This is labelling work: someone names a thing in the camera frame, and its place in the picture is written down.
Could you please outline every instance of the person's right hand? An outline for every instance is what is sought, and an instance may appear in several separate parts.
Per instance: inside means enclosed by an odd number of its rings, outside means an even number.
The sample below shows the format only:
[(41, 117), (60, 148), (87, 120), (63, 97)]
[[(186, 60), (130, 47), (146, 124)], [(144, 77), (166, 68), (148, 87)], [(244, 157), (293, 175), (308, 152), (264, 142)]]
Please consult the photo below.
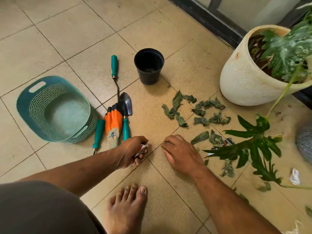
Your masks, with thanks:
[(166, 137), (161, 146), (174, 170), (191, 176), (198, 168), (206, 167), (195, 147), (181, 135)]

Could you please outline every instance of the orange glove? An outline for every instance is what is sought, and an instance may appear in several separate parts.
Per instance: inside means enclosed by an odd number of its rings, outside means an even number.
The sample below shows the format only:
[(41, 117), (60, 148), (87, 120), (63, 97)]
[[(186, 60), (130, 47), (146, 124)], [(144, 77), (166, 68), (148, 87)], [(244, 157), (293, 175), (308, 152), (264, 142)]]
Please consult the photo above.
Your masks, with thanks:
[(119, 145), (119, 137), (122, 132), (123, 106), (121, 103), (115, 103), (107, 109), (104, 116), (105, 134), (107, 136), (110, 149)]

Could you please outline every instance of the floor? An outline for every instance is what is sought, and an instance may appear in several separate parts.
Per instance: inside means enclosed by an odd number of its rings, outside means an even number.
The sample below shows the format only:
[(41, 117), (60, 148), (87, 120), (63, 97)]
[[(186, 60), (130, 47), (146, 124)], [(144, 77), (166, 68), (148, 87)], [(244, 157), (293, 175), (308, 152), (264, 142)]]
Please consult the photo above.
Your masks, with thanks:
[[(188, 177), (175, 173), (159, 147), (170, 134), (192, 140), (204, 130), (242, 130), (237, 115), (254, 123), (255, 113), (266, 115), (271, 103), (241, 107), (227, 101), (219, 90), (219, 76), (232, 49), (167, 0), (0, 0), (0, 183), (73, 162), (92, 154), (94, 135), (79, 144), (47, 143), (34, 134), (19, 116), (16, 100), (21, 91), (43, 76), (59, 75), (74, 84), (100, 115), (117, 101), (111, 79), (110, 57), (119, 59), (119, 86), (133, 104), (132, 135), (150, 140), (151, 154), (137, 168), (116, 171), (81, 199), (103, 220), (107, 198), (119, 187), (136, 182), (149, 189), (143, 233), (216, 234), (210, 215)], [(142, 48), (155, 48), (165, 57), (157, 84), (144, 86), (138, 80), (134, 55)], [(218, 96), (226, 105), (228, 125), (194, 126), (193, 105), (183, 101), (179, 109), (189, 123), (179, 128), (167, 118), (162, 104), (171, 105), (177, 90), (198, 100)], [(209, 109), (209, 117), (216, 112)], [(293, 96), (287, 96), (270, 117), (269, 134), (283, 134), (282, 158), (274, 157), (279, 175), (289, 183), (292, 167), (304, 185), (312, 186), (312, 166), (294, 144), (296, 129), (312, 112)], [(209, 149), (209, 141), (197, 144)], [(107, 150), (104, 139), (101, 151)], [(210, 159), (209, 169), (220, 175), (224, 161)], [(300, 234), (312, 230), (305, 205), (312, 207), (312, 192), (286, 189), (256, 190), (261, 180), (252, 166), (235, 170), (235, 177), (222, 177), (237, 187), (264, 217), (281, 231), (302, 222)]]

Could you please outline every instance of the trowel blade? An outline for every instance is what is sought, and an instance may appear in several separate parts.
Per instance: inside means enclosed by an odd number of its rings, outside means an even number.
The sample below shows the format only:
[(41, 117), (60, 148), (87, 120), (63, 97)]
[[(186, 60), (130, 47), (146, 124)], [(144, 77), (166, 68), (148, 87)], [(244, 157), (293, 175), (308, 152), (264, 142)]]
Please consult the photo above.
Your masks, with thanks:
[(132, 102), (130, 96), (123, 92), (119, 96), (119, 102), (124, 105), (124, 113), (125, 116), (131, 116), (132, 115)]

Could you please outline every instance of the person's left arm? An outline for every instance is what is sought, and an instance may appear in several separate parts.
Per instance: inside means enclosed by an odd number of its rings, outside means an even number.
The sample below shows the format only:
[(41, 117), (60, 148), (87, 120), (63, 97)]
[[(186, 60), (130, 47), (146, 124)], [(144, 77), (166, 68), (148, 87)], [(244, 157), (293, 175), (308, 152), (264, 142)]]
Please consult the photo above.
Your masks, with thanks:
[[(115, 170), (126, 168), (129, 165), (139, 165), (144, 155), (140, 154), (136, 158), (133, 156), (139, 151), (140, 144), (147, 142), (148, 140), (144, 136), (135, 136), (124, 141), (117, 148), (36, 173), (18, 182), (47, 181), (81, 197)], [(144, 153), (147, 153), (148, 144), (146, 145)]]

